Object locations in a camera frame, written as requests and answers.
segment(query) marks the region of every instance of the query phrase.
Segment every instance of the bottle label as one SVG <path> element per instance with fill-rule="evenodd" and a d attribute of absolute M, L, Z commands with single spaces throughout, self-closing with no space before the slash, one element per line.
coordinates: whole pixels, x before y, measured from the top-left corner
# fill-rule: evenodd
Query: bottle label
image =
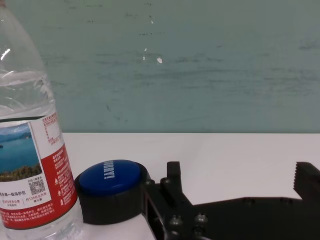
<path fill-rule="evenodd" d="M 0 127 L 0 215 L 31 229 L 67 213 L 78 199 L 57 113 Z"/>

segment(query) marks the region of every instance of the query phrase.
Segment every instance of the bottle body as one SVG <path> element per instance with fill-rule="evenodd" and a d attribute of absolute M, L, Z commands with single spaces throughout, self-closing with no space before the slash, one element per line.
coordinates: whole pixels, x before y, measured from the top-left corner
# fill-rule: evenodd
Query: bottle body
<path fill-rule="evenodd" d="M 80 239 L 55 100 L 30 37 L 0 0 L 0 215 L 9 240 Z"/>

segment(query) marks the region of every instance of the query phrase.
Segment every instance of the white table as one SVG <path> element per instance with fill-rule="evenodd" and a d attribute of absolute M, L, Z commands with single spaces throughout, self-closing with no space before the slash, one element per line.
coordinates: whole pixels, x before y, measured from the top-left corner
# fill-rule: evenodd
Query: white table
<path fill-rule="evenodd" d="M 128 159 L 158 182 L 168 161 L 180 161 L 183 192 L 193 204 L 298 198 L 296 162 L 320 169 L 320 134 L 65 133 L 64 139 L 74 177 L 96 163 Z M 84 231 L 90 240 L 154 240 L 141 215 L 114 225 L 86 224 Z"/>

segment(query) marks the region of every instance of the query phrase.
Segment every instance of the green painted wall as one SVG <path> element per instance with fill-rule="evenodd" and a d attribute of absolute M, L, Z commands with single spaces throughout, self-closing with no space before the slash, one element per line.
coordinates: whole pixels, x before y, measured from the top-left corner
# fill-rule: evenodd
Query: green painted wall
<path fill-rule="evenodd" d="M 7 1 L 66 132 L 320 132 L 317 0 Z"/>

